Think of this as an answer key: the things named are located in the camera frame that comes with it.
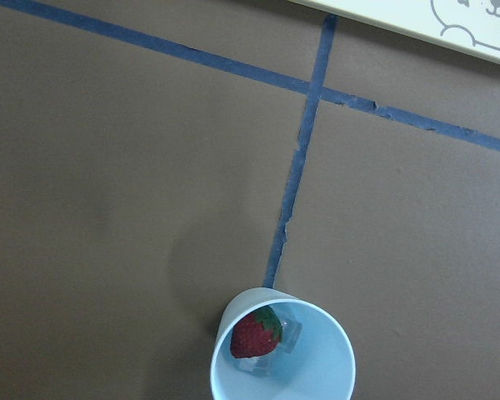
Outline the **light blue plastic cup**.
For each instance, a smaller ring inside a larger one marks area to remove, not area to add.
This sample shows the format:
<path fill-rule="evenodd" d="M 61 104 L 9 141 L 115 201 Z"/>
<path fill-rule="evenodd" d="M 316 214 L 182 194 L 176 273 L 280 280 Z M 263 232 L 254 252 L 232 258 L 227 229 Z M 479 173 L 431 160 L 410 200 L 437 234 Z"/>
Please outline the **light blue plastic cup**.
<path fill-rule="evenodd" d="M 302 324 L 294 349 L 277 345 L 272 372 L 256 377 L 239 371 L 230 352 L 235 324 L 253 310 L 270 306 L 279 319 Z M 210 367 L 215 399 L 349 399 L 356 363 L 348 335 L 337 320 L 320 307 L 277 290 L 257 287 L 241 292 L 226 306 L 217 330 Z"/>

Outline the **red strawberry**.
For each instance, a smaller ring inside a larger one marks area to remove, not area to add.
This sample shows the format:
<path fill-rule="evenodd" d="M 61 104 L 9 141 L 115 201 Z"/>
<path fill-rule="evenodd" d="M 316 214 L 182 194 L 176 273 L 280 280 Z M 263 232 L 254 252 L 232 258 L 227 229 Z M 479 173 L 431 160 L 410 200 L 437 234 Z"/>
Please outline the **red strawberry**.
<path fill-rule="evenodd" d="M 257 308 L 232 329 L 230 352 L 234 358 L 254 358 L 273 352 L 283 340 L 283 326 L 270 306 Z"/>

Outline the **clear ice cube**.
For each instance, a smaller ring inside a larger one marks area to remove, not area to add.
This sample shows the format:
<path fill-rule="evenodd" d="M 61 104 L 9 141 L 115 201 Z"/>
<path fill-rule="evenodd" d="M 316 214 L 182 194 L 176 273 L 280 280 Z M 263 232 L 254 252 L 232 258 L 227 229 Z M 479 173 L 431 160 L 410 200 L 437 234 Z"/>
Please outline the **clear ice cube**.
<path fill-rule="evenodd" d="M 275 355 L 273 353 L 257 357 L 239 358 L 235 366 L 239 371 L 256 377 L 266 377 L 273 370 Z"/>
<path fill-rule="evenodd" d="M 283 352 L 291 353 L 300 337 L 302 324 L 290 318 L 281 319 L 280 322 L 282 324 L 282 341 L 278 346 Z"/>

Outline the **cream bear serving tray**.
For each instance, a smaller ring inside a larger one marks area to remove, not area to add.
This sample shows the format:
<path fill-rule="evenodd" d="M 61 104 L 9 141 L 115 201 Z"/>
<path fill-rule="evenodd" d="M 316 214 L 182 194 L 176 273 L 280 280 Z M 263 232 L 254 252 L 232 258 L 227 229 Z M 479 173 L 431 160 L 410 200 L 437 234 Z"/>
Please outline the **cream bear serving tray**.
<path fill-rule="evenodd" d="M 352 0 L 300 5 L 500 65 L 500 1 Z"/>

